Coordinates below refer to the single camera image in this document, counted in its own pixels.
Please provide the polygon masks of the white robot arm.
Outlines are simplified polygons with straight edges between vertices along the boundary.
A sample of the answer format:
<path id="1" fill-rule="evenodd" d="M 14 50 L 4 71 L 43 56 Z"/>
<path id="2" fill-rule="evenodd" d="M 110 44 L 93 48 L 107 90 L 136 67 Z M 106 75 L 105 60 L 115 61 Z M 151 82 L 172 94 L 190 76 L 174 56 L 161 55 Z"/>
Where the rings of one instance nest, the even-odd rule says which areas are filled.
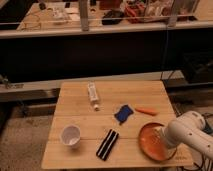
<path id="1" fill-rule="evenodd" d="M 213 137 L 203 131 L 205 126 L 200 113 L 188 111 L 161 128 L 160 135 L 168 149 L 183 143 L 213 160 Z"/>

